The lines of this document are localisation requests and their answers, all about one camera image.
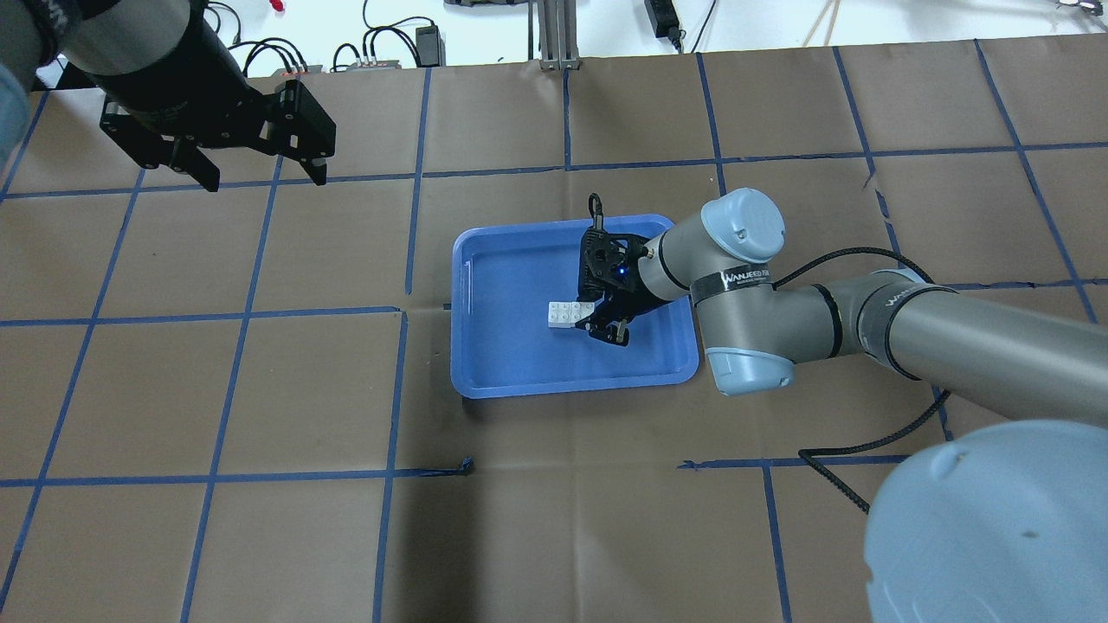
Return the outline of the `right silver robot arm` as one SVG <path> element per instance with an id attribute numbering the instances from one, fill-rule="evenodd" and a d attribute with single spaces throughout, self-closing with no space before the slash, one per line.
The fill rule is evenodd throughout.
<path id="1" fill-rule="evenodd" d="M 866 513 L 866 598 L 875 622 L 1104 622 L 1105 328 L 973 299 L 917 264 L 787 289 L 778 206 L 755 188 L 706 202 L 660 235 L 605 228 L 589 195 L 579 252 L 577 327 L 625 346 L 627 324 L 689 297 L 724 395 L 793 382 L 801 362 L 864 355 L 937 386 L 893 435 L 799 451 Z M 1005 422 L 931 446 L 897 464 L 873 501 L 825 466 L 926 423 L 951 395 Z"/>

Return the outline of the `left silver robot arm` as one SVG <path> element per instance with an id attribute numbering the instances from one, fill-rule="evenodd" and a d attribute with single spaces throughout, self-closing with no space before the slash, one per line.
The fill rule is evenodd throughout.
<path id="1" fill-rule="evenodd" d="M 324 185 L 337 127 L 308 86 L 250 86 L 203 1 L 4 1 L 3 159 L 25 135 L 35 71 L 64 57 L 106 94 L 100 129 L 141 167 L 219 188 L 209 150 L 293 159 Z"/>

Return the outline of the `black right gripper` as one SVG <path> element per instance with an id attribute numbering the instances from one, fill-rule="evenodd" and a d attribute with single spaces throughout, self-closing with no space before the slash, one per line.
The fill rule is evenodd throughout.
<path id="1" fill-rule="evenodd" d="M 668 304 L 642 279 L 640 261 L 648 257 L 649 242 L 642 235 L 611 233 L 599 221 L 589 224 L 579 245 L 577 302 L 595 307 L 574 323 L 577 330 L 598 343 L 627 347 L 629 323 Z"/>

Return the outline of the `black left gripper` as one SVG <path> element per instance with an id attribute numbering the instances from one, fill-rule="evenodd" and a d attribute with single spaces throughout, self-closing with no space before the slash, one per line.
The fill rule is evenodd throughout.
<path id="1" fill-rule="evenodd" d="M 144 168 L 166 166 L 207 190 L 219 168 L 204 149 L 248 147 L 300 162 L 312 185 L 328 181 L 337 124 L 308 86 L 250 86 L 216 35 L 182 35 L 166 55 L 129 74 L 101 74 L 100 129 Z"/>

